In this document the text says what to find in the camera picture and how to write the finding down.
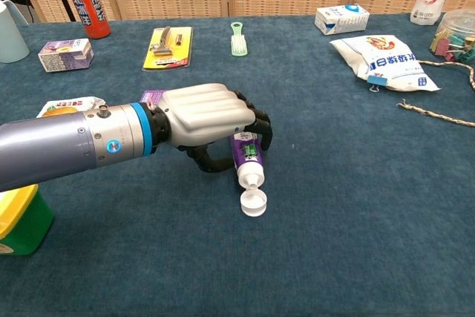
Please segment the light blue plastic cup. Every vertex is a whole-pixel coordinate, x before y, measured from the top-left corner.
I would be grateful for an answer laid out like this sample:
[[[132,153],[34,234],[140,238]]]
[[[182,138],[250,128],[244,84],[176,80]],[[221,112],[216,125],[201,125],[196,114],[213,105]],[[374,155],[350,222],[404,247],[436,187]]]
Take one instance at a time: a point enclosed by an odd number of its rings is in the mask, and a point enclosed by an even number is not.
[[[18,62],[29,54],[19,26],[28,26],[28,22],[17,6],[0,0],[0,63]]]

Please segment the purple box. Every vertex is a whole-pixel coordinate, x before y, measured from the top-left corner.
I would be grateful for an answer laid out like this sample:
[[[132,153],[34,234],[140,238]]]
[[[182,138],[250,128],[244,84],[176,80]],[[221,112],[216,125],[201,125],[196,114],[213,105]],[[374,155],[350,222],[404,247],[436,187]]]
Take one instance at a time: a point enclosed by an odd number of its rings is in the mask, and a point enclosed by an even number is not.
[[[140,102],[157,105],[166,90],[146,90],[142,93]]]

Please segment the orange soda can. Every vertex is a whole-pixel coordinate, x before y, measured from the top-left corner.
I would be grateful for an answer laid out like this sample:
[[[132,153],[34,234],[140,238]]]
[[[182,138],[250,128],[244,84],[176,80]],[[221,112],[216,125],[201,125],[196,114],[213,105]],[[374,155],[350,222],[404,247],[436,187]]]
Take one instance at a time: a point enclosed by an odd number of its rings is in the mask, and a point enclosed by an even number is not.
[[[101,0],[72,0],[90,39],[102,39],[111,34],[105,10]]]

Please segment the burger snack packet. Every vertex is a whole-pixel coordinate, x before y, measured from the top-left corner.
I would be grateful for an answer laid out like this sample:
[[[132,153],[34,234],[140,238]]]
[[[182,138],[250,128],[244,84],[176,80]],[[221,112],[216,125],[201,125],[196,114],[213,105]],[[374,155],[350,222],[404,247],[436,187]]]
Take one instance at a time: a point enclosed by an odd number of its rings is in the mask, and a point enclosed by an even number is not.
[[[72,99],[51,100],[44,104],[36,118],[50,117],[60,114],[72,114],[80,111],[88,111],[105,105],[107,102],[99,97],[77,97]]]

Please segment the purple white toothpaste tube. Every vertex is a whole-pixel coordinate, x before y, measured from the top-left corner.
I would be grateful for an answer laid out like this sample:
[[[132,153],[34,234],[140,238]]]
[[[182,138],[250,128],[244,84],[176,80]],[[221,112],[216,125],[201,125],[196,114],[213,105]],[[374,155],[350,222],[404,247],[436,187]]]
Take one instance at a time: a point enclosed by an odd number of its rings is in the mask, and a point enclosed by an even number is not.
[[[237,180],[243,192],[240,207],[250,217],[266,211],[267,196],[260,190],[265,181],[261,145],[257,134],[241,132],[230,137]]]

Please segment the blue binder clip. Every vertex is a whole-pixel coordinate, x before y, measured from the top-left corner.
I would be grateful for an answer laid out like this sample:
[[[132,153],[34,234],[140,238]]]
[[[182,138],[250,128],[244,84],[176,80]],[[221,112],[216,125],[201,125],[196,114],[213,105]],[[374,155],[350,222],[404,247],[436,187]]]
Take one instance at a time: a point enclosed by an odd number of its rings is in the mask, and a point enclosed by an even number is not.
[[[369,90],[377,93],[380,91],[380,87],[385,87],[387,85],[387,78],[383,76],[369,75],[367,83],[370,84]]]

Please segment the small purple white carton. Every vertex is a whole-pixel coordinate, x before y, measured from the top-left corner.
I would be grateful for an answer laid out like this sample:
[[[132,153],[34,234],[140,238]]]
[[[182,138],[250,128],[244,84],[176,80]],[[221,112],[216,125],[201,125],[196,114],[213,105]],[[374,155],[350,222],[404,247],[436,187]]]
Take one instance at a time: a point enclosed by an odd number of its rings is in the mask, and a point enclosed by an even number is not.
[[[89,68],[94,50],[89,39],[69,39],[47,42],[38,58],[47,73]]]

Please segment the razor on yellow card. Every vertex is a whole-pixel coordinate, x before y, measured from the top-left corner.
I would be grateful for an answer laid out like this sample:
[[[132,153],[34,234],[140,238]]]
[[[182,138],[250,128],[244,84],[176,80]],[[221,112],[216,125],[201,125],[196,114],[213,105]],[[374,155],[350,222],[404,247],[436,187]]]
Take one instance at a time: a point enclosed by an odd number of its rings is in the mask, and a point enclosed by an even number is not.
[[[142,64],[144,71],[164,71],[190,65],[193,27],[156,27]]]

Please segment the yellow lidded green container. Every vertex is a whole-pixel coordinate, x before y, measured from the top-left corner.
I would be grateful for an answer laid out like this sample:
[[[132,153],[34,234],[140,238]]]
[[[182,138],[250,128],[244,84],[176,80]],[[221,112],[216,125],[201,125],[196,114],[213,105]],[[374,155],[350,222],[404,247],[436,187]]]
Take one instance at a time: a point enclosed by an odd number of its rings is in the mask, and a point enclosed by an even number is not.
[[[0,192],[0,255],[29,255],[53,222],[38,184]]]

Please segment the white blue milk carton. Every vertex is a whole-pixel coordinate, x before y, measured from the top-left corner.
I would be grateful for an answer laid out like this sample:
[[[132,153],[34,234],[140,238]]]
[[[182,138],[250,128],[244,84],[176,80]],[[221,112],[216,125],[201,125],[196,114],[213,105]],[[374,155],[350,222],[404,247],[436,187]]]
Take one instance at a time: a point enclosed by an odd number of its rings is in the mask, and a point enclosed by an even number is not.
[[[359,4],[320,7],[314,24],[324,35],[349,33],[365,30],[369,17],[370,12]]]

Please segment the white powder bag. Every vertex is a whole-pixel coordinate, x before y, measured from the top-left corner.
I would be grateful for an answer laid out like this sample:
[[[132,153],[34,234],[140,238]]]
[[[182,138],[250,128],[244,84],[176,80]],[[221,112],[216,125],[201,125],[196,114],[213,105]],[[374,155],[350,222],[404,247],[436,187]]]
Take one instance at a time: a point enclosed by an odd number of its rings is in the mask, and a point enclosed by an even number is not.
[[[356,36],[332,40],[330,44],[360,79],[381,77],[393,91],[439,90],[409,46],[394,35]]]

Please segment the clear jar of binder clips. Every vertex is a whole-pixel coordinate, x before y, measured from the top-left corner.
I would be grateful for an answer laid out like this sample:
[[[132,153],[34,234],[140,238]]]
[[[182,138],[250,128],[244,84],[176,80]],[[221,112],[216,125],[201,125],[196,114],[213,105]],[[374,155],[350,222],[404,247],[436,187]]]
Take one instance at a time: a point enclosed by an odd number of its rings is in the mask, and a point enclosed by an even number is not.
[[[430,51],[446,61],[475,61],[475,8],[447,12],[437,27]]]

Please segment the green plastic brush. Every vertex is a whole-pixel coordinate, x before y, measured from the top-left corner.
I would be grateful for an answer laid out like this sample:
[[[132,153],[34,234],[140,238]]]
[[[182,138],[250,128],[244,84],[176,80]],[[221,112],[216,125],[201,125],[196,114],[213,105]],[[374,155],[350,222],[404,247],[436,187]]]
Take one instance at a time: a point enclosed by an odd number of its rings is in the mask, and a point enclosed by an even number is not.
[[[247,45],[245,36],[242,34],[243,24],[241,22],[232,22],[230,24],[233,34],[231,36],[231,53],[233,56],[246,56]]]

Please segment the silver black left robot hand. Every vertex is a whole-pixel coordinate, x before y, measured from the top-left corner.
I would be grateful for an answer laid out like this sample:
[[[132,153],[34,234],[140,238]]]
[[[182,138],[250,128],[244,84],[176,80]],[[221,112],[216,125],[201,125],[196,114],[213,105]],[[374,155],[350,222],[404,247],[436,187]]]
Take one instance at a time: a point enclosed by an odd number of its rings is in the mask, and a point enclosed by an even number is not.
[[[233,159],[213,160],[208,145],[233,134],[261,135],[261,148],[272,142],[269,116],[257,109],[239,91],[221,83],[193,85],[165,91],[151,114],[152,146],[160,143],[184,151],[201,171],[216,173],[230,169]]]

